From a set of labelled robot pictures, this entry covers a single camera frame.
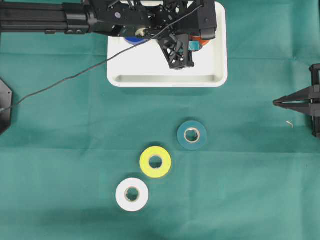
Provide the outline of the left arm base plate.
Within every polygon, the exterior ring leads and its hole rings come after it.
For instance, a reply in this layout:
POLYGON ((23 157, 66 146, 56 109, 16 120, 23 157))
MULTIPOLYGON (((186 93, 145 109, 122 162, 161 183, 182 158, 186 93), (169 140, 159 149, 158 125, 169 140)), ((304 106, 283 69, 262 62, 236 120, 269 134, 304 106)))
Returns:
POLYGON ((0 134, 2 135, 11 126, 11 105, 13 92, 9 86, 0 79, 0 134))

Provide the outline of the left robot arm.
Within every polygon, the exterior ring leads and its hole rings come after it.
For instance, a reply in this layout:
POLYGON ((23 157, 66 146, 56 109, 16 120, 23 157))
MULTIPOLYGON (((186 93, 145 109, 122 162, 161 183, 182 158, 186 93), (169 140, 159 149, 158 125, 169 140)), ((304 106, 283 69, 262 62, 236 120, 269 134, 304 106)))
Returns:
POLYGON ((164 0, 154 6, 140 0, 83 0, 80 3, 0 3, 3 33, 108 37, 157 41, 171 69, 192 68, 193 41, 210 41, 218 28, 213 0, 164 0))

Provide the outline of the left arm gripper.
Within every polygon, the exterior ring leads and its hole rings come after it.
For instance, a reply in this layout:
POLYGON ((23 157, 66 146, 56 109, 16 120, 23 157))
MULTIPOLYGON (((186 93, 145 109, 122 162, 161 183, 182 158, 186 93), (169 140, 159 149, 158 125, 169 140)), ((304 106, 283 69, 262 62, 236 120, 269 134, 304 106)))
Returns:
POLYGON ((164 0, 151 6, 150 37, 155 40, 164 54, 170 69, 193 68, 193 52, 201 49, 197 40, 216 38, 217 16, 214 0, 164 0))

